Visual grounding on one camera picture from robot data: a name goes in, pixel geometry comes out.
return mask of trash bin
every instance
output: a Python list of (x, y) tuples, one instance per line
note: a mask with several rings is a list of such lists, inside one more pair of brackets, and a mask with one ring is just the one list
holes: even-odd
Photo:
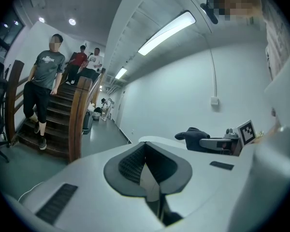
[(83, 123), (83, 133), (88, 134), (91, 130), (92, 126), (92, 114), (93, 112), (87, 111), (84, 117), (84, 123)]
[(99, 121), (100, 116), (101, 116), (101, 113), (94, 112), (92, 117), (94, 121)]

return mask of stair railing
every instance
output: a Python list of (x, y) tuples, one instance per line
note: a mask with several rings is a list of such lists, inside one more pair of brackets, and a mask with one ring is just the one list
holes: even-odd
[(24, 100), (22, 100), (17, 106), (15, 106), (15, 101), (18, 100), (24, 93), (24, 91), (22, 90), (18, 94), (16, 94), (16, 91), (19, 86), (21, 86), (28, 80), (28, 76), (19, 80), (23, 67), (23, 62), (19, 60), (14, 61), (5, 95), (5, 132), (8, 142), (11, 144), (14, 144), (16, 142), (14, 114), (20, 109), (20, 107), (24, 103)]
[(85, 77), (80, 77), (72, 102), (69, 123), (69, 160), (81, 158), (83, 123), (89, 103), (97, 97), (105, 69), (94, 83)]

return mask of red shirt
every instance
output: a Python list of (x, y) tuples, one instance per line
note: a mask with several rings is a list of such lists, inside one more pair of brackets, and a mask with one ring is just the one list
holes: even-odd
[(85, 53), (79, 52), (76, 54), (75, 60), (71, 64), (81, 67), (84, 61), (87, 61), (87, 55)]

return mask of black shorts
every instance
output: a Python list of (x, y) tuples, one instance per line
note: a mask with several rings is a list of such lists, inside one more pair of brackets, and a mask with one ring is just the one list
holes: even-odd
[(27, 118), (33, 115), (33, 107), (37, 105), (38, 120), (46, 122), (46, 110), (48, 106), (51, 90), (38, 86), (32, 82), (27, 82), (24, 87), (24, 114)]

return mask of black sneaker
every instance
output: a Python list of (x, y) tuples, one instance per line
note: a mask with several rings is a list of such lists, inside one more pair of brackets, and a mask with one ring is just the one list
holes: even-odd
[(45, 139), (45, 137), (43, 137), (43, 136), (40, 137), (39, 146), (40, 146), (40, 150), (46, 149), (46, 139)]
[(35, 123), (35, 126), (34, 126), (34, 133), (35, 133), (35, 134), (38, 134), (39, 131), (40, 131), (39, 122), (36, 122), (36, 123)]

